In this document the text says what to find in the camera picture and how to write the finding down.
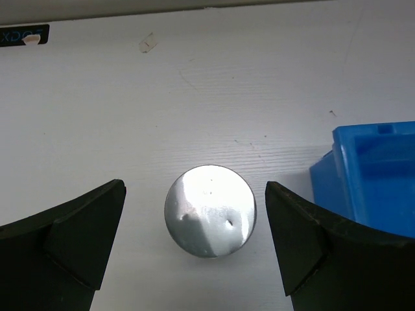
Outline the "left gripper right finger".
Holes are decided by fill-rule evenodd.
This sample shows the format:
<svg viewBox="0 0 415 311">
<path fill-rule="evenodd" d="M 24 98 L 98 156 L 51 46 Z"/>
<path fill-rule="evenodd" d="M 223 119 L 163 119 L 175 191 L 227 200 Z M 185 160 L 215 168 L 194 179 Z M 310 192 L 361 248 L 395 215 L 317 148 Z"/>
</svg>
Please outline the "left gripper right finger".
<svg viewBox="0 0 415 311">
<path fill-rule="evenodd" d="M 414 239 L 315 205 L 269 181 L 265 203 L 295 310 L 413 310 Z"/>
</svg>

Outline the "white shaker silver cap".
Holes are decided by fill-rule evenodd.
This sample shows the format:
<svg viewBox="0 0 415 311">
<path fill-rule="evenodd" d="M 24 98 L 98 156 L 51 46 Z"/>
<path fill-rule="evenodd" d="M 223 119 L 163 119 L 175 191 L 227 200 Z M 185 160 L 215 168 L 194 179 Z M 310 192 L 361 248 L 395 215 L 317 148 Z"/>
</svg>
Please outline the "white shaker silver cap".
<svg viewBox="0 0 415 311">
<path fill-rule="evenodd" d="M 165 199 L 164 219 L 185 252 L 216 259 L 239 251 L 257 220 L 255 195 L 248 182 L 221 165 L 200 165 L 181 174 Z"/>
</svg>

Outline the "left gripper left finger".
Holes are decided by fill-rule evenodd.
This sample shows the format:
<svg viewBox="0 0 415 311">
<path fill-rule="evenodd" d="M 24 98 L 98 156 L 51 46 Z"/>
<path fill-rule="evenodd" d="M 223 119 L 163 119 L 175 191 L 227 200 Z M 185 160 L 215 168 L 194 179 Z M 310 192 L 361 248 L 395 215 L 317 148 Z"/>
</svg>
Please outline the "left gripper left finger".
<svg viewBox="0 0 415 311">
<path fill-rule="evenodd" d="M 126 198 L 121 179 L 1 226 L 2 310 L 89 310 Z"/>
</svg>

